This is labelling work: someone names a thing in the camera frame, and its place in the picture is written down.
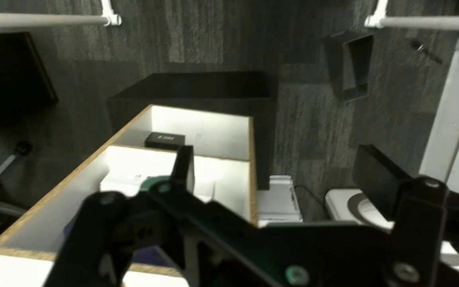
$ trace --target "black box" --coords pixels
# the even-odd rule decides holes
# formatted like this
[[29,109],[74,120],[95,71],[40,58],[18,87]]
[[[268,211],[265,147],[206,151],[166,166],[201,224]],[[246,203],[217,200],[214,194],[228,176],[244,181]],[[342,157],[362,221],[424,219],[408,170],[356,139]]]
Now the black box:
[[0,34],[0,123],[56,104],[31,34]]
[[182,135],[152,133],[146,141],[146,147],[152,149],[179,151],[184,146],[185,136]]

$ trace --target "white pipe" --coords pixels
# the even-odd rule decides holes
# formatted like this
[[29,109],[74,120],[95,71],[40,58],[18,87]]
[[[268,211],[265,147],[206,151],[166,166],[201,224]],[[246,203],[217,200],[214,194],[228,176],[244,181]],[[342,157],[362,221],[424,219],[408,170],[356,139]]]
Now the white pipe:
[[378,21],[378,28],[459,31],[459,17],[383,18]]
[[102,0],[102,17],[107,20],[106,26],[122,26],[122,17],[115,13],[112,0]]
[[0,13],[0,29],[88,26],[88,25],[110,26],[112,21],[107,17]]
[[367,18],[365,28],[380,28],[380,21],[388,17],[389,0],[380,0],[377,10],[372,17]]

